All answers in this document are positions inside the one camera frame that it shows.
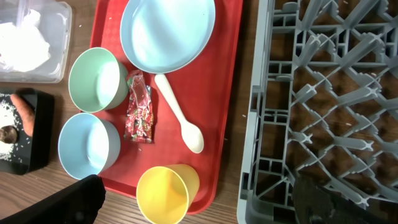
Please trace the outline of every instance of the cup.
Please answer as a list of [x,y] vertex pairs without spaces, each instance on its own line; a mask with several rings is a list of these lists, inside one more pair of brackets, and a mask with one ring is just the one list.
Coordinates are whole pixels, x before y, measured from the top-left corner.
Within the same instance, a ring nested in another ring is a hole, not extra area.
[[75,179],[106,170],[119,153],[120,137],[116,128],[92,114],[72,116],[61,130],[58,155],[62,167]]
[[137,185],[137,203],[152,223],[179,223],[199,189],[199,176],[184,164],[147,170]]
[[129,92],[126,75],[126,68],[110,51],[101,47],[88,49],[70,71],[70,97],[87,113],[115,108]]

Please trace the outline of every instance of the wrapped candy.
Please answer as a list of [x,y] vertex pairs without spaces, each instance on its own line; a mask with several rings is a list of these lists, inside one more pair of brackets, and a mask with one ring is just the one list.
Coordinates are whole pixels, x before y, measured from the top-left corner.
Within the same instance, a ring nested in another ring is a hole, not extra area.
[[129,73],[127,85],[130,91],[130,102],[127,109],[124,138],[134,142],[151,143],[154,115],[150,86],[145,85],[144,76],[140,70]]

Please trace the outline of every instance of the yellow cup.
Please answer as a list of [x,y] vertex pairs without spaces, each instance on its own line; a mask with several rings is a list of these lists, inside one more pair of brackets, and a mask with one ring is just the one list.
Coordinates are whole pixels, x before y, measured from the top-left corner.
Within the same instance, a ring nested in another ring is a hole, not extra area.
[[187,214],[198,189],[199,176],[188,165],[153,167],[138,181],[138,207],[152,223],[178,223]]

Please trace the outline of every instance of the white spoon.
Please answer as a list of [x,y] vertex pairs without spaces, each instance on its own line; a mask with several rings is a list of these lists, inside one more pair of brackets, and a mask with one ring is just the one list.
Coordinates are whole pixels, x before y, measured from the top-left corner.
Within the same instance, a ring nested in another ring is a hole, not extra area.
[[203,135],[198,127],[189,123],[185,118],[166,76],[164,74],[155,75],[155,82],[181,124],[181,134],[185,144],[192,152],[201,153],[205,145]]

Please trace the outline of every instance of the clear plastic container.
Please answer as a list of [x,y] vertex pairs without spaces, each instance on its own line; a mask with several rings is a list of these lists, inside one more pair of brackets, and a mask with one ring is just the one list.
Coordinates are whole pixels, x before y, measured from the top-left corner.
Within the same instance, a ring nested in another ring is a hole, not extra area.
[[50,46],[50,58],[28,72],[0,70],[0,82],[58,83],[63,78],[68,56],[72,9],[67,3],[54,0],[0,0],[0,24],[11,22],[20,27],[25,16],[32,13],[32,10],[40,13],[37,28]]

